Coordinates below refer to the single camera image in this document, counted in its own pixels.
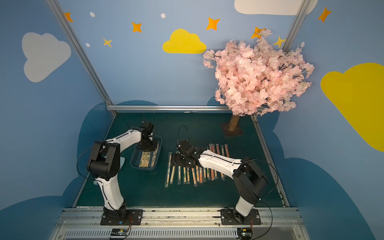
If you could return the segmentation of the clear plastic storage box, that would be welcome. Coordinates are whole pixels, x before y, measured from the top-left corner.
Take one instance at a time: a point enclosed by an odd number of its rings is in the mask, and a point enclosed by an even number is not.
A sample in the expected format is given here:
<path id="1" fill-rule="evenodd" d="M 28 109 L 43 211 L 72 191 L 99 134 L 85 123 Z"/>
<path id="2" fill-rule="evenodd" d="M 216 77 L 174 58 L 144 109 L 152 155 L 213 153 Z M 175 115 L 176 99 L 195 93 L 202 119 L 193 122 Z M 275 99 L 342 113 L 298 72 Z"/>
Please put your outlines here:
<path id="1" fill-rule="evenodd" d="M 163 140 L 157 135 L 153 137 L 153 140 L 157 143 L 156 149 L 153 151 L 144 152 L 139 149 L 138 144 L 135 145 L 130 159 L 130 165 L 132 168 L 147 172 L 151 172 L 156 169 Z"/>

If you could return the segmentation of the chopsticks red print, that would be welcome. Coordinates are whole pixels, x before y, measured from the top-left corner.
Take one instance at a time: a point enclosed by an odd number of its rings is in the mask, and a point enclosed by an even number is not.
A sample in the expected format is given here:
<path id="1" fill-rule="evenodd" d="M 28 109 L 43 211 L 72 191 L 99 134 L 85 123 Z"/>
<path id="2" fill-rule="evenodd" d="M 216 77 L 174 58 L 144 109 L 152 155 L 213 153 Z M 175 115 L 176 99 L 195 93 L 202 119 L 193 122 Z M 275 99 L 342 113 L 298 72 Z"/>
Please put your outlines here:
<path id="1" fill-rule="evenodd" d="M 196 179 L 197 179 L 197 183 L 200 183 L 200 171 L 199 171 L 199 167 L 196 166 Z"/>

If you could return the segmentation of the chopsticks green tip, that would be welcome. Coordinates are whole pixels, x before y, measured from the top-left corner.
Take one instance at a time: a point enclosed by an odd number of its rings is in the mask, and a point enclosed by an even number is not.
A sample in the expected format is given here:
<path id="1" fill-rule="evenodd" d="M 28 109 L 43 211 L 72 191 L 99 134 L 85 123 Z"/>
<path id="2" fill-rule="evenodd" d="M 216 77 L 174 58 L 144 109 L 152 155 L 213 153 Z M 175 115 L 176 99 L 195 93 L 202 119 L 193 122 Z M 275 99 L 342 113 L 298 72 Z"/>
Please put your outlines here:
<path id="1" fill-rule="evenodd" d="M 190 170 L 186 167 L 183 167 L 183 183 L 190 184 Z"/>

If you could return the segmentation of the red striped chopsticks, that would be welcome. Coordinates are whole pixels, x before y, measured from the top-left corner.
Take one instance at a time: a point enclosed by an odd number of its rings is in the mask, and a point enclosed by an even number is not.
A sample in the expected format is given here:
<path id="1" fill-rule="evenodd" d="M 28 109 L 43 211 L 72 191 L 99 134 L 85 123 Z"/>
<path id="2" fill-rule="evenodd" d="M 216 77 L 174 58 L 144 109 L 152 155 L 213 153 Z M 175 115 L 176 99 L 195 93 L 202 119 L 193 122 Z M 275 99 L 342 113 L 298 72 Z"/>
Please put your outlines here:
<path id="1" fill-rule="evenodd" d="M 197 182 L 197 176 L 196 176 L 195 168 L 191 168 L 191 170 L 192 170 L 194 186 L 197 187 L 198 186 L 198 182 Z"/>

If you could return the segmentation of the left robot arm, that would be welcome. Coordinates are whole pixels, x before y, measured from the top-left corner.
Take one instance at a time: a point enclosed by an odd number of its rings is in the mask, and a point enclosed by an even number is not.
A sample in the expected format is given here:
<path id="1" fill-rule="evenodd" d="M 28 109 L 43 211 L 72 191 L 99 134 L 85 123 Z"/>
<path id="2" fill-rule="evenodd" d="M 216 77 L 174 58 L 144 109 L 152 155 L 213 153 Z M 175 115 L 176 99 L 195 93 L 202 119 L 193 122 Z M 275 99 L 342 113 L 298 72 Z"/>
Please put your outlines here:
<path id="1" fill-rule="evenodd" d="M 103 142 L 95 142 L 92 147 L 87 171 L 100 186 L 104 199 L 101 219 L 102 226 L 138 226 L 141 224 L 142 210 L 128 210 L 123 198 L 118 173 L 121 169 L 121 153 L 134 146 L 131 167 L 142 171 L 156 169 L 162 147 L 162 138 L 153 134 L 154 125 L 144 121 L 140 127 Z"/>

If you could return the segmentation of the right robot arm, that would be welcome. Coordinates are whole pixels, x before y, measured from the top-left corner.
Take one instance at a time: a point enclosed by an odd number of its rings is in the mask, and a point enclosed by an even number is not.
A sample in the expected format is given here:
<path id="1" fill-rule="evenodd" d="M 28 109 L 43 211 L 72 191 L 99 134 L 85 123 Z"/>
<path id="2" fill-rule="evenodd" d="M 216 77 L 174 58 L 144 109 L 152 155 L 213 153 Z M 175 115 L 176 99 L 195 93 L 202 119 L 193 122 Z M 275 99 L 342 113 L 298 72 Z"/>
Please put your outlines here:
<path id="1" fill-rule="evenodd" d="M 232 159 L 210 150 L 192 146 L 188 140 L 176 145 L 177 162 L 186 168 L 212 169 L 230 177 L 240 195 L 232 210 L 232 218 L 240 224 L 250 220 L 250 213 L 259 202 L 269 181 L 263 170 L 251 159 Z"/>

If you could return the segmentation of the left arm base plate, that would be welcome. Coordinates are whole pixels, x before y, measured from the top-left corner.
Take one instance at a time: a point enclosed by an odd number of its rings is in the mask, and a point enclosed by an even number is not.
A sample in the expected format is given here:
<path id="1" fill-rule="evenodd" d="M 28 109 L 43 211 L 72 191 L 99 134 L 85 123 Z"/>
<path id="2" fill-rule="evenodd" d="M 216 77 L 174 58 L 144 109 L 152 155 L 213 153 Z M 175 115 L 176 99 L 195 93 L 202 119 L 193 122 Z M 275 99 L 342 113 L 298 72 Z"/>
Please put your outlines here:
<path id="1" fill-rule="evenodd" d="M 101 226 L 139 226 L 142 221 L 143 210 L 139 209 L 122 209 L 108 210 L 104 208 Z"/>

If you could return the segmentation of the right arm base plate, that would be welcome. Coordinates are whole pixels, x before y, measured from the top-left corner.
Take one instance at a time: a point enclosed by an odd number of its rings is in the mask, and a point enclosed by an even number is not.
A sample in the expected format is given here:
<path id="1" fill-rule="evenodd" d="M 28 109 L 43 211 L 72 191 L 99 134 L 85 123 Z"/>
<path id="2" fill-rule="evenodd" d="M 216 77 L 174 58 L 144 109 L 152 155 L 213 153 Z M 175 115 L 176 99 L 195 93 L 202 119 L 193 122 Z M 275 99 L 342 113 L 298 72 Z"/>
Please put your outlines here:
<path id="1" fill-rule="evenodd" d="M 244 217 L 234 209 L 224 208 L 220 210 L 220 218 L 222 225 L 261 225 L 261 217 L 257 209 L 252 209 L 250 213 Z"/>

